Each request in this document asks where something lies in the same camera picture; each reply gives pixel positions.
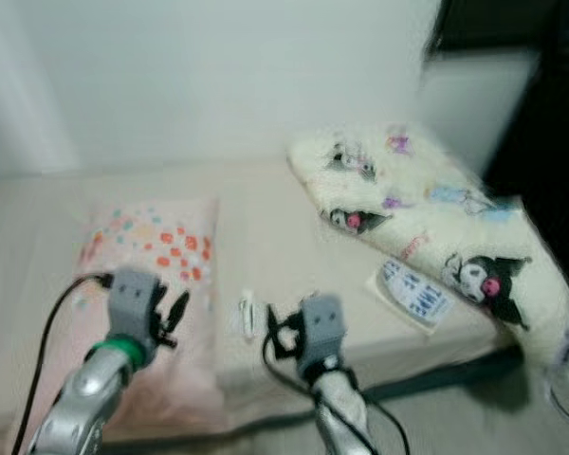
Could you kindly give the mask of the black wardrobe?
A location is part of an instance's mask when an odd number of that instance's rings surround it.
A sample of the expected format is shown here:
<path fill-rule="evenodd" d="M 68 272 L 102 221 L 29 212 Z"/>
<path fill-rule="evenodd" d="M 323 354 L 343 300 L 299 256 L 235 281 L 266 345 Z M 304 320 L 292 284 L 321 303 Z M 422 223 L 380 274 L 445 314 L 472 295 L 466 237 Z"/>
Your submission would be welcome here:
<path fill-rule="evenodd" d="M 540 55 L 486 173 L 494 198 L 569 237 L 569 34 Z"/>

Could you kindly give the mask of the bed with beige sheet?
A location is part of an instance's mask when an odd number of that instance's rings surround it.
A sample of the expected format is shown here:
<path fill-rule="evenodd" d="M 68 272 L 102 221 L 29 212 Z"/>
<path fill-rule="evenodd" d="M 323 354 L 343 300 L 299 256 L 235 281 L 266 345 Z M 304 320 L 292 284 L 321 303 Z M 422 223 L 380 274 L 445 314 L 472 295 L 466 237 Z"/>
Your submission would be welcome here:
<path fill-rule="evenodd" d="M 218 441 L 260 428 L 311 422 L 310 402 L 263 367 L 259 339 L 243 337 L 237 302 L 297 307 L 315 291 L 340 296 L 344 352 L 371 398 L 388 400 L 497 380 L 523 367 L 513 337 L 485 315 L 454 308 L 428 337 L 367 287 L 384 254 L 320 220 L 283 160 L 216 163 L 108 176 L 0 181 L 0 455 L 10 455 L 28 401 L 39 339 L 61 291 L 75 279 L 95 209 L 181 201 L 190 215 L 214 198 L 211 307 L 191 299 L 172 381 L 180 412 L 120 417 L 106 452 L 144 452 Z"/>

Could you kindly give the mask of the pink pillow with orange spots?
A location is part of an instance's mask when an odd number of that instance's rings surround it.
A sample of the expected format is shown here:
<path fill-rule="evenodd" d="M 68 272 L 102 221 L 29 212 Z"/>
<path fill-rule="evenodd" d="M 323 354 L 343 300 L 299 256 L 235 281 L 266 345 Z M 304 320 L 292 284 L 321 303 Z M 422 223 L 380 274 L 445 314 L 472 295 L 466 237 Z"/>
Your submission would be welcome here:
<path fill-rule="evenodd" d="M 157 365 L 166 376 L 149 380 L 171 389 L 166 407 L 152 403 L 149 412 L 136 410 L 128 420 L 112 422 L 103 442 L 184 436 L 219 424 L 224 394 L 216 378 L 218 317 L 212 308 L 216 216 L 218 204 L 211 198 L 146 201 L 95 209 L 91 215 L 77 276 L 50 309 L 30 386 L 37 370 L 45 368 L 46 388 L 56 389 L 90 348 L 107 337 L 108 290 L 116 269 L 156 274 L 159 285 L 166 287 L 158 304 L 161 316 L 168 315 L 181 292 L 190 292 L 185 316 L 177 325 L 176 348 L 157 353 Z M 28 394 L 2 455 L 11 455 L 27 402 Z"/>

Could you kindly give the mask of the cream cartoon print blanket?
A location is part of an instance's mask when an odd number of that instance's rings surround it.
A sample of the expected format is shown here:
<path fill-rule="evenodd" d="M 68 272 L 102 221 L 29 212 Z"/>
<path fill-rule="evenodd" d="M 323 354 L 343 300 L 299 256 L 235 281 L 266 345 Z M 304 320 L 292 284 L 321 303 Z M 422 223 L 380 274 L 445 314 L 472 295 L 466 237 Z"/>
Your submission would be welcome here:
<path fill-rule="evenodd" d="M 569 399 L 569 278 L 520 201 L 407 124 L 301 134 L 287 159 L 328 224 L 500 321 Z"/>

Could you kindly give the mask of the black framed window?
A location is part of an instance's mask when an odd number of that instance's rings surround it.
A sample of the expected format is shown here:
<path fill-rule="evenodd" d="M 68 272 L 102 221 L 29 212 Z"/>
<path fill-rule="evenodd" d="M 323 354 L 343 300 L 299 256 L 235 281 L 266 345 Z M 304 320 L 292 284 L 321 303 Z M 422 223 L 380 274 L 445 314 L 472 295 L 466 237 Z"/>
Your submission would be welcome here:
<path fill-rule="evenodd" d="M 536 48 L 566 13 L 569 0 L 440 0 L 425 51 Z"/>

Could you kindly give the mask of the small white slim object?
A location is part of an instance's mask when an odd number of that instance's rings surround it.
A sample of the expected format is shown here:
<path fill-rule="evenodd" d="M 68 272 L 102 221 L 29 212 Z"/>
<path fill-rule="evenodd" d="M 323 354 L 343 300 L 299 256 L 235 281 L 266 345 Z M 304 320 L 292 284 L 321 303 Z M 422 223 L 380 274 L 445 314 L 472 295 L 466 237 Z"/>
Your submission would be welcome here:
<path fill-rule="evenodd" d="M 257 337 L 258 303 L 254 291 L 243 289 L 238 298 L 238 328 L 244 339 Z"/>

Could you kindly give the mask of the white book with blue letters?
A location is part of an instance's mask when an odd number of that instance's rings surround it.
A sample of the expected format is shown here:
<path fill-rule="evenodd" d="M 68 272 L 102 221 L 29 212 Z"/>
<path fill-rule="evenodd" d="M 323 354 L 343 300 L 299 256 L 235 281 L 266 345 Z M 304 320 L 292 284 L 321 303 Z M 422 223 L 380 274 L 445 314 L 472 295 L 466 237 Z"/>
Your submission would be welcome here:
<path fill-rule="evenodd" d="M 395 259 L 385 261 L 364 286 L 403 320 L 428 335 L 436 333 L 457 303 L 444 286 Z"/>

